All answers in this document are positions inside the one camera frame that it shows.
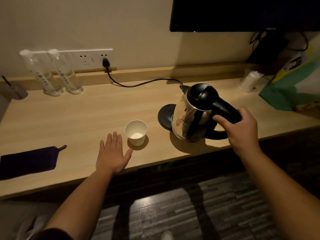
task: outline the black tv screen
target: black tv screen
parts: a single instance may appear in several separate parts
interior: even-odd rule
[[[171,32],[320,31],[320,0],[173,0]]]

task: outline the kettle base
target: kettle base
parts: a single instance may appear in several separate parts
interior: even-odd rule
[[[167,104],[163,106],[158,112],[159,124],[168,131],[172,131],[172,115],[174,114],[175,104]]]

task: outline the shoe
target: shoe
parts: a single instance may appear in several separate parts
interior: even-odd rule
[[[172,233],[170,231],[165,231],[162,234],[161,240],[174,240],[174,237],[172,236]]]

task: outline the white powder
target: white powder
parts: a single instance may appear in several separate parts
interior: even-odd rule
[[[131,139],[138,139],[140,137],[142,137],[143,135],[141,133],[134,133],[132,136],[131,136]]]

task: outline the left hand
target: left hand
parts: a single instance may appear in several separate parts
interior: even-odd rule
[[[106,144],[104,144],[103,140],[100,141],[96,170],[102,173],[109,172],[110,170],[112,173],[119,173],[128,164],[132,152],[133,149],[129,149],[126,154],[123,155],[122,136],[118,135],[116,131],[113,135],[109,133]]]

